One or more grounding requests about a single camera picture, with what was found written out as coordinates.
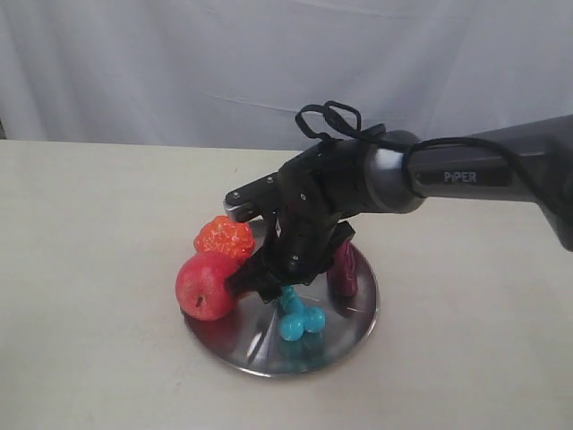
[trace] purple eggplant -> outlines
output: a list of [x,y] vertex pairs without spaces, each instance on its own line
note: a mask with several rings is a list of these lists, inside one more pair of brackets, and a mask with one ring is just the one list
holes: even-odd
[[330,292],[335,296],[352,297],[358,291],[355,251],[346,241],[334,254],[334,263],[326,273]]

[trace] red apple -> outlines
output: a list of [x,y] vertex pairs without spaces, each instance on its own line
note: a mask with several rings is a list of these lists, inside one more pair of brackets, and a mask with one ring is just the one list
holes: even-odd
[[216,251],[190,258],[175,281],[175,296],[181,309],[202,321],[223,318],[236,305],[225,288],[225,280],[238,268],[237,260]]

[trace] round stainless steel tray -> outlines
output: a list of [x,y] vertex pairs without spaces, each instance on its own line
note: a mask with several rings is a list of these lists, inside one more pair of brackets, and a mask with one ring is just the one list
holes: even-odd
[[[259,228],[253,228],[255,235]],[[282,315],[277,304],[263,304],[256,294],[215,322],[185,316],[189,330],[218,360],[248,374],[285,377],[321,370],[353,353],[370,335],[380,310],[380,295],[372,269],[355,249],[358,292],[354,297],[330,294],[326,275],[310,286],[296,286],[305,305],[319,306],[327,317],[321,333],[300,340],[283,340],[278,333]]]

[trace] robotic arm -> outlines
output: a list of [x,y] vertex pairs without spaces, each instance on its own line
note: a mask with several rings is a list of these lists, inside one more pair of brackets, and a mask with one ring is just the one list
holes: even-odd
[[[354,114],[355,126],[338,110]],[[306,112],[348,139],[314,132]],[[360,113],[334,101],[295,119],[320,141],[225,198],[231,219],[262,216],[267,224],[262,247],[227,280],[235,296],[256,291],[269,302],[284,286],[310,284],[354,235],[345,219],[409,213],[428,197],[536,203],[573,251],[573,115],[425,142],[382,124],[362,130]]]

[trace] white curtain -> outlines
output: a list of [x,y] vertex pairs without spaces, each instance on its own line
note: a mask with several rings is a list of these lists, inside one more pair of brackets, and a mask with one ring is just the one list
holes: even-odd
[[573,113],[571,0],[0,0],[9,138],[302,149],[335,99],[423,138]]

